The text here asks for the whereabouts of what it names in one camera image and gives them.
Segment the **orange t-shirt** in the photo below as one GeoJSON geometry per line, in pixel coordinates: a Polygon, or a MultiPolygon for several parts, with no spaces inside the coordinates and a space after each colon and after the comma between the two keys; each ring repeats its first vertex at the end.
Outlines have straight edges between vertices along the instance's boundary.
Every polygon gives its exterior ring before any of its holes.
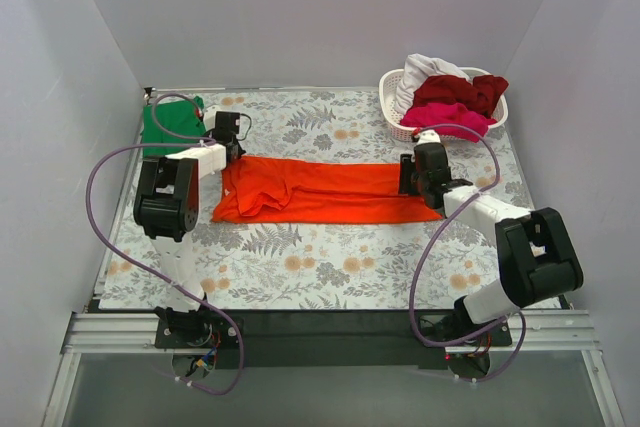
{"type": "Polygon", "coordinates": [[[398,193],[396,164],[328,164],[245,156],[222,172],[214,222],[405,224],[441,216],[398,193]]]}

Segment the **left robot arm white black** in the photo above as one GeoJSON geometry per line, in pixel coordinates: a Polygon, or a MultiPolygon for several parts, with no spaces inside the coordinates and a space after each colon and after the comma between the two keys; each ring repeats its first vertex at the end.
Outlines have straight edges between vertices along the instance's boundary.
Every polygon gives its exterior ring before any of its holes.
{"type": "Polygon", "coordinates": [[[200,212],[200,180],[244,154],[239,113],[217,111],[205,115],[204,122],[214,145],[144,158],[133,207],[136,224],[159,254],[160,273],[169,279],[166,305],[155,313],[171,335],[193,347],[205,345],[213,333],[200,304],[205,293],[195,278],[192,231],[200,212]]]}

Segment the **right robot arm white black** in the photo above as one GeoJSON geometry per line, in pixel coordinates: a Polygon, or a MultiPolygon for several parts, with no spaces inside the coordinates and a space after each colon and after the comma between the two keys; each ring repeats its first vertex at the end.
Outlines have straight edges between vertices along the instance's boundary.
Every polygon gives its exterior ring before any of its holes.
{"type": "Polygon", "coordinates": [[[454,178],[441,143],[419,143],[401,156],[399,191],[421,197],[446,224],[458,220],[478,231],[497,251],[497,279],[457,299],[434,326],[421,327],[415,308],[408,309],[413,334],[424,345],[475,344],[507,316],[583,286],[584,273],[560,213],[514,206],[454,178]]]}

